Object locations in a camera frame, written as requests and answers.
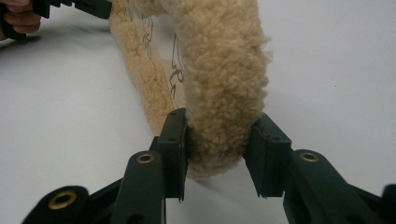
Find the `finger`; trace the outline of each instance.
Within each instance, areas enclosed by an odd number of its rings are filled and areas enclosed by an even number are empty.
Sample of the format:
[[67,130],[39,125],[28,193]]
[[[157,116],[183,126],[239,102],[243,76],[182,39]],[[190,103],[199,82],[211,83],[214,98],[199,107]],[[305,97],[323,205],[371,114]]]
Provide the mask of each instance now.
[[33,11],[24,11],[19,13],[8,12],[4,19],[11,25],[35,25],[41,21],[41,17]]
[[34,25],[15,25],[12,28],[20,34],[32,34],[40,28],[40,23]]
[[4,3],[9,6],[22,7],[28,5],[30,0],[0,0],[0,3]]
[[7,9],[10,12],[30,11],[30,10],[33,9],[33,4],[32,4],[32,1],[30,1],[29,4],[26,5],[26,6],[11,6],[11,5],[7,5]]

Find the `fabric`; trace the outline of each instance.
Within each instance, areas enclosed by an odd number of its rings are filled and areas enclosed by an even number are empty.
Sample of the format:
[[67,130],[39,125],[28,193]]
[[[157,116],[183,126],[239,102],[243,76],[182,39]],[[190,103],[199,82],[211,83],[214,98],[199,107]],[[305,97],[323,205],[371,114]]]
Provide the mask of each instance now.
[[181,55],[183,97],[191,128],[188,177],[207,178],[235,167],[262,114],[270,56],[255,0],[113,0],[109,19],[155,134],[175,104],[161,59],[145,51],[136,16],[168,14]]

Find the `fleece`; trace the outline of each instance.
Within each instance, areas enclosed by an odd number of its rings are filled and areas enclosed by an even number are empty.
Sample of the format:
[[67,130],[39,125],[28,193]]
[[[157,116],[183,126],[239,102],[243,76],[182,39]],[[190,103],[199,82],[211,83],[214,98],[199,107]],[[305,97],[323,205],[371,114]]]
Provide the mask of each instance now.
[[235,167],[250,127],[261,116],[270,55],[256,0],[113,0],[112,34],[138,89],[154,133],[172,111],[163,68],[148,59],[134,11],[168,14],[185,69],[183,89],[190,131],[188,177],[208,178]]

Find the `sheepskin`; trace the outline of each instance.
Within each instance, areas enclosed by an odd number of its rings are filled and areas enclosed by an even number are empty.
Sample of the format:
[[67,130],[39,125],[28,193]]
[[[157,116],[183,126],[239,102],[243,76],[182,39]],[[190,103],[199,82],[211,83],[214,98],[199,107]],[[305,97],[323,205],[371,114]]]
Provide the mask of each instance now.
[[183,88],[191,128],[188,177],[208,178],[234,168],[262,114],[270,57],[256,0],[113,0],[112,34],[154,133],[172,105],[164,71],[142,47],[134,11],[168,14],[185,69]]

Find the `curly wool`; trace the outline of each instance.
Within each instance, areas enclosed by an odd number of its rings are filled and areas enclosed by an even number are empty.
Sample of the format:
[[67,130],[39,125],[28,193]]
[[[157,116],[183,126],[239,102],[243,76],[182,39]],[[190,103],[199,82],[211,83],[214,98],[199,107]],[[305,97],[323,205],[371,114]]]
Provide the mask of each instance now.
[[140,24],[132,20],[130,7],[125,0],[113,0],[109,25],[131,80],[140,93],[151,129],[158,135],[167,114],[174,108],[161,62],[147,58],[141,45]]
[[169,14],[175,24],[191,128],[188,176],[207,178],[235,167],[262,114],[268,83],[269,57],[262,51],[268,38],[256,1],[129,1],[145,15]]

